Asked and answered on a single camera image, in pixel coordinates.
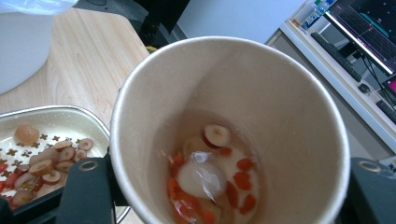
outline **keyboard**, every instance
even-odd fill
[[[380,100],[376,103],[376,105],[396,124],[396,112],[390,108],[384,101]]]
[[[361,81],[361,74],[359,74],[354,68],[353,64],[346,59],[338,49],[327,42],[320,34],[312,33],[312,38],[314,38],[357,82]]]

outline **metal tray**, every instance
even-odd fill
[[[22,146],[14,140],[16,129],[22,124],[30,124],[40,131],[40,137],[31,146]],[[8,168],[0,174],[0,181],[7,179],[19,164],[26,164],[29,158],[58,141],[70,140],[74,144],[78,139],[89,137],[93,140],[93,149],[88,157],[104,157],[109,145],[109,130],[106,125],[90,111],[71,105],[41,106],[9,112],[0,115],[0,163]],[[12,196],[14,190],[2,193]],[[116,206],[117,222],[129,212],[129,206]]]

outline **white bowl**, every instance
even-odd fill
[[[329,223],[346,196],[347,133],[330,95],[290,57],[232,37],[176,42],[139,64],[120,90],[111,159],[147,223],[172,223],[167,155],[180,113],[215,113],[255,149],[262,176],[252,223]]]

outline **computer monitor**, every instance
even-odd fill
[[[324,17],[385,74],[396,72],[396,0],[338,0]]]

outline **wooden surface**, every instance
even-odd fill
[[[122,16],[71,8],[54,17],[49,57],[17,88],[0,95],[0,113],[77,105],[108,128],[118,91],[148,51]],[[122,223],[142,223],[131,210]]]

